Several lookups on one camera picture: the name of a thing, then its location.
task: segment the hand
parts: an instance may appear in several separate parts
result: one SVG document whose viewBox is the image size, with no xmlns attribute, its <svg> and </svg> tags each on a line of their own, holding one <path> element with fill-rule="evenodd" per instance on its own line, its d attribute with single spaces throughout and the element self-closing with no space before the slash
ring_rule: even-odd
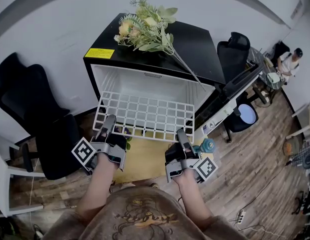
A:
<svg viewBox="0 0 310 240">
<path fill-rule="evenodd" d="M 193 183 L 197 184 L 194 173 L 195 173 L 194 169 L 187 168 L 183 170 L 181 175 L 173 177 L 173 180 L 178 184 L 178 186 L 193 184 Z"/>
<path fill-rule="evenodd" d="M 99 168 L 102 171 L 107 171 L 114 174 L 115 171 L 119 168 L 119 164 L 116 162 L 111 162 L 105 153 L 98 153 L 97 159 L 98 159 L 97 168 Z"/>
</svg>

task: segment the man with cap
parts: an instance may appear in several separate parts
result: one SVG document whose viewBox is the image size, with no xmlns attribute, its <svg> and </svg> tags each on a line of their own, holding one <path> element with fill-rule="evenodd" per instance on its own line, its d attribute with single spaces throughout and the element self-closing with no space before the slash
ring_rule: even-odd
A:
<svg viewBox="0 0 310 240">
<path fill-rule="evenodd" d="M 299 59 L 303 56 L 303 52 L 300 48 L 297 48 L 293 54 L 285 52 L 277 59 L 277 69 L 286 82 L 288 82 L 290 76 L 295 76 L 299 70 Z"/>
</svg>

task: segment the wooden floor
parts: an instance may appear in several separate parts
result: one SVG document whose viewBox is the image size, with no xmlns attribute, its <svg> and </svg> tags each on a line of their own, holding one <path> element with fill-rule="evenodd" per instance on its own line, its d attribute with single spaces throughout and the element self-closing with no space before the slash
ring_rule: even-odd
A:
<svg viewBox="0 0 310 240">
<path fill-rule="evenodd" d="M 223 215 L 228 220 L 233 220 L 237 212 L 253 200 L 282 169 L 261 195 L 245 208 L 247 213 L 239 228 L 263 225 L 267 231 L 293 239 L 305 223 L 302 215 L 291 215 L 296 206 L 294 198 L 299 191 L 307 190 L 307 178 L 302 168 L 284 167 L 288 158 L 283 155 L 282 145 L 285 136 L 296 130 L 297 126 L 291 118 L 292 112 L 282 93 L 275 97 L 270 107 L 256 107 L 256 110 L 258 122 L 241 133 L 233 133 L 232 143 L 225 142 L 226 133 L 222 126 L 209 135 L 216 142 L 214 157 L 219 169 L 208 182 L 200 186 L 202 196 L 215 215 Z M 89 130 L 92 120 L 93 115 L 90 114 L 81 122 L 87 135 L 92 134 Z M 30 149 L 35 150 L 33 140 L 30 143 Z M 20 159 L 14 161 L 14 164 L 20 163 Z M 65 209 L 71 209 L 77 204 L 87 189 L 89 180 L 90 177 L 81 170 L 56 181 L 35 179 L 32 204 L 43 203 L 45 208 L 32 213 L 33 224 L 37 224 L 44 232 L 48 230 Z M 176 198 L 180 196 L 177 185 L 174 182 L 167 184 L 165 177 L 152 182 L 158 182 L 164 191 Z M 31 183 L 32 178 L 11 180 L 12 206 L 29 203 Z M 22 236 L 32 239 L 29 214 L 14 218 Z M 261 230 L 248 229 L 243 232 L 252 240 L 259 240 L 263 235 Z M 283 238 L 266 233 L 263 239 Z"/>
</svg>

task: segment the white wire rack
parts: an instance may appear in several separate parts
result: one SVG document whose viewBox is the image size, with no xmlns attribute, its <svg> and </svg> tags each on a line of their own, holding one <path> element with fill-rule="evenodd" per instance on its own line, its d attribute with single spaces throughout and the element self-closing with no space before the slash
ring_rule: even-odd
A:
<svg viewBox="0 0 310 240">
<path fill-rule="evenodd" d="M 103 91 L 93 130 L 99 131 L 108 115 L 115 115 L 117 118 L 114 134 L 178 142 L 177 131 L 184 129 L 190 142 L 194 142 L 192 104 Z"/>
</svg>

